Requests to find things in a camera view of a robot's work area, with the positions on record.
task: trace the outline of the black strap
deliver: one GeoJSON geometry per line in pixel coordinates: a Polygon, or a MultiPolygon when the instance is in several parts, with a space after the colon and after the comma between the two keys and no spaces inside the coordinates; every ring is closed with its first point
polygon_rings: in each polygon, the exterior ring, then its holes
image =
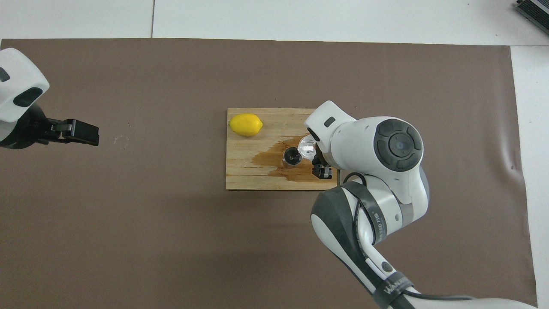
{"type": "Polygon", "coordinates": [[[366,214],[369,216],[374,232],[374,242],[372,245],[383,241],[387,237],[387,222],[368,188],[355,181],[349,181],[341,185],[347,189],[364,206],[366,214]]]}
{"type": "Polygon", "coordinates": [[[412,282],[404,274],[396,272],[383,281],[372,296],[380,308],[386,309],[404,290],[411,286],[413,286],[412,282]]]}

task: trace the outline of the clear glass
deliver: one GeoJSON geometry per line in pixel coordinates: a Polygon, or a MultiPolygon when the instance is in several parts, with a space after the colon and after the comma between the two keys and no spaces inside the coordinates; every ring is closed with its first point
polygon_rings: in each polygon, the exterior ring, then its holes
{"type": "Polygon", "coordinates": [[[315,139],[313,139],[310,134],[303,137],[301,141],[299,141],[298,145],[298,151],[301,156],[309,161],[312,161],[316,155],[315,144],[315,139]]]}

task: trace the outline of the table surface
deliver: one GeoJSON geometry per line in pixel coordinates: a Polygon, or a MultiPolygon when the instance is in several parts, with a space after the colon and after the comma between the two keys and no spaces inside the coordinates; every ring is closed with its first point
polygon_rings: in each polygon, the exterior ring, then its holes
{"type": "Polygon", "coordinates": [[[511,0],[0,0],[2,38],[195,37],[511,46],[539,308],[549,309],[549,36],[511,0]]]}

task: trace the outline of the cable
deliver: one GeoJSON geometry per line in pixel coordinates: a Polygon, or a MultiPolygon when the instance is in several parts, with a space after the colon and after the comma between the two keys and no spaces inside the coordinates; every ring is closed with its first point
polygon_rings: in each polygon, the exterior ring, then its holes
{"type": "Polygon", "coordinates": [[[351,178],[352,176],[357,176],[358,178],[360,178],[360,180],[362,180],[362,184],[366,186],[366,178],[364,177],[364,175],[357,172],[352,172],[349,175],[347,175],[347,177],[345,177],[345,179],[343,180],[343,183],[346,183],[347,180],[349,180],[349,178],[351,178]]]}
{"type": "Polygon", "coordinates": [[[427,299],[427,300],[471,300],[476,299],[472,296],[468,295],[450,295],[450,296],[444,296],[444,295],[425,295],[425,294],[419,294],[410,292],[408,290],[405,290],[402,292],[404,295],[412,296],[419,299],[427,299]]]}

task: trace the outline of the lemon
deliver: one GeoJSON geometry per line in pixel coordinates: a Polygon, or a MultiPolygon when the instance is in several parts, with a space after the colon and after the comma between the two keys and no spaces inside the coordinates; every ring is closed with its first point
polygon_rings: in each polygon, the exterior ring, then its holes
{"type": "Polygon", "coordinates": [[[261,122],[261,119],[256,114],[243,113],[235,115],[229,121],[229,126],[236,134],[252,136],[261,130],[263,122],[261,122]]]}

